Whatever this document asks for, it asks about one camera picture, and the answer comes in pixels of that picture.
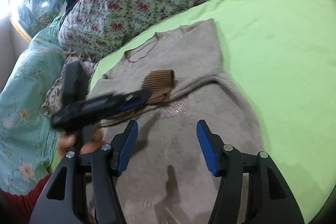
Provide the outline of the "left forearm red sleeve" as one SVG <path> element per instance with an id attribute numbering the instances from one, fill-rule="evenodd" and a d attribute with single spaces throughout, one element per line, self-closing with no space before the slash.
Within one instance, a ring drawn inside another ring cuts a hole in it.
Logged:
<path id="1" fill-rule="evenodd" d="M 50 174 L 45 176 L 24 195 L 1 190 L 1 223 L 29 223 L 35 204 L 50 177 Z"/>

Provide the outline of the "person's left hand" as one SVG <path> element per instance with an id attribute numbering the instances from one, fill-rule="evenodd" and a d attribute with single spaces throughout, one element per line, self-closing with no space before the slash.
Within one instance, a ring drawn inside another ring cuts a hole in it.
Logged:
<path id="1" fill-rule="evenodd" d="M 80 153 L 92 153 L 100 148 L 104 144 L 103 137 L 104 135 L 101 130 L 94 131 L 91 142 L 84 144 Z M 66 155 L 67 151 L 75 145 L 75 143 L 75 135 L 64 135 L 58 138 L 56 151 L 60 160 Z"/>

